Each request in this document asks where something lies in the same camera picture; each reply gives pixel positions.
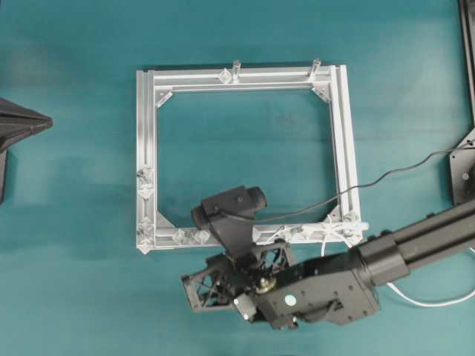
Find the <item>cable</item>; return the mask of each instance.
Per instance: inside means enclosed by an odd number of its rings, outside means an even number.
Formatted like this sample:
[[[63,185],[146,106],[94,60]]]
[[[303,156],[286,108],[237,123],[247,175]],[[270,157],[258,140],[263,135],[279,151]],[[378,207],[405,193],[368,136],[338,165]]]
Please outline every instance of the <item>cable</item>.
[[[417,300],[414,300],[412,298],[409,298],[408,296],[404,295],[402,291],[399,290],[398,287],[393,285],[392,283],[387,283],[389,288],[391,288],[395,293],[397,293],[400,297],[406,299],[409,303],[412,303],[416,306],[421,306],[422,308],[441,308],[443,306],[452,306],[454,304],[458,304],[461,302],[465,302],[466,300],[469,300],[473,296],[475,296],[475,289],[465,295],[464,297],[452,299],[452,300],[446,300],[445,302],[436,302],[436,303],[424,303],[424,302],[419,302]]]
[[[340,236],[338,235],[341,239],[341,241],[343,243],[345,243],[348,248],[352,248],[353,246],[351,245],[351,243],[346,239],[344,238],[343,236]],[[472,251],[473,253],[475,253],[475,248],[469,248],[470,251]],[[325,255],[325,242],[323,241],[323,243],[321,244],[321,256],[323,257]],[[407,295],[405,295],[401,289],[399,289],[398,287],[396,287],[394,284],[392,283],[386,283],[387,286],[389,288],[391,288],[398,296],[402,297],[403,299],[405,299],[406,301],[408,301],[409,303],[412,303],[414,304],[415,306],[420,306],[422,308],[441,308],[441,307],[444,307],[444,306],[453,306],[455,304],[458,304],[458,303],[461,303],[461,302],[465,302],[466,300],[469,300],[470,298],[472,298],[473,296],[475,296],[475,289],[473,291],[471,291],[470,293],[468,293],[467,295],[465,295],[464,297],[460,297],[460,298],[456,298],[456,299],[452,299],[452,300],[446,300],[445,302],[435,302],[435,303],[425,303],[425,302],[419,302],[418,300],[414,300],[412,298],[409,298]]]
[[[394,174],[394,173],[399,173],[399,172],[405,172],[405,171],[409,171],[411,169],[414,169],[414,168],[418,168],[419,166],[425,164],[430,158],[432,158],[433,156],[436,156],[438,154],[449,154],[449,153],[452,153],[452,152],[455,152],[455,151],[461,151],[461,150],[473,150],[475,148],[465,148],[467,145],[472,145],[473,142],[475,140],[468,140],[466,143],[464,143],[463,145],[460,145],[459,147],[457,148],[451,148],[451,149],[448,149],[448,150],[441,150],[441,151],[434,151],[432,152],[431,154],[429,154],[427,157],[425,157],[422,161],[420,161],[419,163],[416,163],[415,165],[410,165],[408,167],[403,167],[403,168],[396,168],[396,169],[392,169],[390,171],[387,171],[386,173],[384,173],[383,175],[381,175],[378,179],[370,182],[370,183],[367,183],[367,184],[360,184],[360,185],[354,185],[352,187],[349,187],[348,189],[345,189],[344,191],[341,191],[339,193],[337,193],[335,196],[331,197],[331,198],[328,198],[327,200],[324,200],[322,202],[317,202],[316,204],[313,204],[313,205],[310,205],[306,208],[303,208],[299,211],[296,211],[296,212],[293,212],[293,213],[287,213],[287,214],[282,214],[282,215],[276,215],[276,216],[273,216],[273,217],[267,217],[266,219],[261,219],[261,220],[253,220],[253,219],[249,219],[249,218],[246,218],[246,217],[240,217],[239,215],[234,215],[234,214],[230,214],[230,213],[227,213],[225,211],[220,211],[220,214],[222,214],[223,216],[225,217],[230,217],[232,219],[235,219],[235,220],[240,220],[240,221],[247,221],[247,222],[254,222],[254,223],[267,223],[269,221],[274,221],[274,220],[281,220],[281,219],[285,219],[287,217],[296,217],[298,215],[302,215],[302,214],[305,214],[305,213],[308,213],[309,211],[312,211],[320,206],[323,206],[323,205],[326,205],[328,204],[329,202],[332,202],[334,200],[337,200],[341,195],[345,194],[345,193],[348,193],[349,191],[353,190],[353,189],[362,189],[362,188],[369,188],[373,185],[376,185],[378,184],[379,182],[381,182],[384,178],[386,178],[387,176],[391,175],[391,174]]]

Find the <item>black bracket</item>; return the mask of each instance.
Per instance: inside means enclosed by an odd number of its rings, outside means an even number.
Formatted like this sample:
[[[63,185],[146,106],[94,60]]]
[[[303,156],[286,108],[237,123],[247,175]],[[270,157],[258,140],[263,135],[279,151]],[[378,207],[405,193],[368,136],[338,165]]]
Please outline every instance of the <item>black bracket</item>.
[[[459,0],[460,24],[462,25],[465,64],[472,120],[475,122],[475,58],[473,40],[475,33],[475,1]],[[475,140],[475,128],[457,145]],[[453,204],[459,205],[475,198],[475,150],[455,151],[450,155]]]

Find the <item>black stand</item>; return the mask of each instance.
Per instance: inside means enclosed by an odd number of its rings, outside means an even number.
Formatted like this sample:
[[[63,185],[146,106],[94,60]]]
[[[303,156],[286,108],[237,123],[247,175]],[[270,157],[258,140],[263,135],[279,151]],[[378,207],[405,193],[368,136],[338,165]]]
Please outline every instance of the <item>black stand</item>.
[[[7,149],[51,126],[50,117],[0,98],[0,204],[3,203],[7,176]]]

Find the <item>white cable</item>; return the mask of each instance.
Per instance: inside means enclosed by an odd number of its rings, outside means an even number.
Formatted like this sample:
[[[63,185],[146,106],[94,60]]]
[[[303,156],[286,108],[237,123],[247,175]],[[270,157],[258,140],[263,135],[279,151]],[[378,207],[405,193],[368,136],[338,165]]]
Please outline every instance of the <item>white cable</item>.
[[[436,303],[424,303],[424,302],[419,302],[417,300],[414,300],[414,299],[411,299],[409,298],[408,296],[404,295],[404,293],[402,293],[398,287],[396,287],[395,285],[393,285],[392,283],[387,283],[387,285],[389,286],[389,288],[391,288],[395,293],[397,293],[397,295],[399,295],[400,297],[406,299],[409,303],[412,303],[416,306],[421,306],[422,308],[440,308],[440,307],[443,307],[443,306],[452,306],[454,304],[458,304],[458,303],[461,303],[461,302],[465,302],[466,300],[469,300],[470,298],[472,298],[473,296],[475,296],[475,289],[473,291],[471,291],[469,294],[465,295],[464,297],[460,297],[460,298],[456,298],[456,299],[452,299],[452,300],[446,300],[445,302],[436,302]]]

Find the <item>metal bracket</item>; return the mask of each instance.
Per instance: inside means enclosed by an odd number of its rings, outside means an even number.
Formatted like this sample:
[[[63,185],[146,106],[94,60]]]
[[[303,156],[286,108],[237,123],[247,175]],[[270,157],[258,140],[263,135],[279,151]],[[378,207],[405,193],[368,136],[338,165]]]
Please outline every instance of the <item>metal bracket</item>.
[[[458,144],[475,140],[475,128]],[[450,157],[453,204],[475,198],[475,150],[455,151]]]
[[[358,184],[347,69],[322,66],[316,59],[308,67],[241,67],[234,61],[224,69],[137,71],[137,247],[150,250],[215,246],[207,231],[178,228],[158,206],[157,120],[161,107],[177,93],[238,90],[312,90],[329,104],[336,186],[344,191]],[[342,194],[332,221],[290,225],[255,225],[257,244],[284,238],[290,243],[348,242],[357,244],[368,228],[361,221],[358,189]]]

